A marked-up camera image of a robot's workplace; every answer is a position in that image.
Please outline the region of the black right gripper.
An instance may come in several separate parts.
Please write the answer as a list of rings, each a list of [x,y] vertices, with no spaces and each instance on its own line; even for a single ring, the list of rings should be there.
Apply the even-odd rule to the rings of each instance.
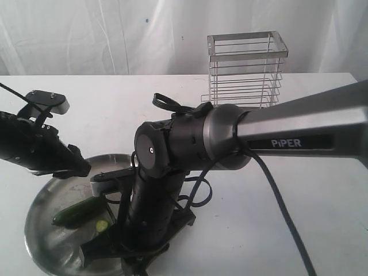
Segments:
[[[159,252],[195,215],[178,205],[187,171],[175,170],[163,178],[151,178],[141,169],[117,172],[121,201],[114,229],[107,229],[79,247],[82,267],[93,261],[132,258]]]

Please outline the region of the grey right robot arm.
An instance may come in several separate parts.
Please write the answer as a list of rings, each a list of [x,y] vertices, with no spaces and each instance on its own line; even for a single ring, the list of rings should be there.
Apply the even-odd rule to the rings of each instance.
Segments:
[[[255,159],[307,266],[310,259],[275,181],[262,160],[270,156],[354,158],[367,163],[367,82],[258,110],[234,104],[196,108],[161,94],[153,103],[172,112],[168,120],[139,126],[131,166],[91,179],[99,193],[121,193],[116,221],[81,245],[84,266],[119,258],[122,269],[140,273],[165,252],[171,239],[193,225],[194,201],[210,170],[238,170]]]

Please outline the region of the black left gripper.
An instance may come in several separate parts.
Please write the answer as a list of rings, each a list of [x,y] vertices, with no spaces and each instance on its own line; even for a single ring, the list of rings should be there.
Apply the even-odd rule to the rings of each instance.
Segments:
[[[86,177],[91,170],[77,146],[62,143],[57,129],[7,112],[1,112],[1,159],[58,179]]]

